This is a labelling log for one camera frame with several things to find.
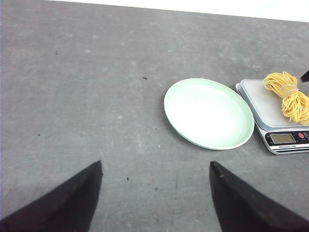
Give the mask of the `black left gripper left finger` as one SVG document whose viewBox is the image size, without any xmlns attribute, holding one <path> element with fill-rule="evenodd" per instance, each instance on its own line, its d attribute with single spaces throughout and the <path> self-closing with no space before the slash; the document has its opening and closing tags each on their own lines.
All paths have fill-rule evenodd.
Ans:
<svg viewBox="0 0 309 232">
<path fill-rule="evenodd" d="M 6 216 L 2 232 L 87 232 L 103 177 L 100 161 L 92 163 L 51 192 Z"/>
</svg>

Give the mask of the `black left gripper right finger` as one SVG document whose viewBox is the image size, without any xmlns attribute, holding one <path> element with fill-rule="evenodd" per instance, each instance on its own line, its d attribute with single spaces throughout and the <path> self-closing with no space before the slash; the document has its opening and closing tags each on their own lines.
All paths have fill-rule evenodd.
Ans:
<svg viewBox="0 0 309 232">
<path fill-rule="evenodd" d="M 309 222 L 268 198 L 216 161 L 210 162 L 211 194 L 224 232 L 307 232 Z"/>
</svg>

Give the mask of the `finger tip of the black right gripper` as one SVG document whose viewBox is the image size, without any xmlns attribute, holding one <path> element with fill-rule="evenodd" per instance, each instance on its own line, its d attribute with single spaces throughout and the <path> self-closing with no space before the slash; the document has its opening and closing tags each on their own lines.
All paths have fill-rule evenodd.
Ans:
<svg viewBox="0 0 309 232">
<path fill-rule="evenodd" d="M 301 77 L 300 77 L 300 80 L 302 82 L 308 82 L 309 81 L 309 71 L 307 71 L 305 74 L 303 74 Z"/>
</svg>

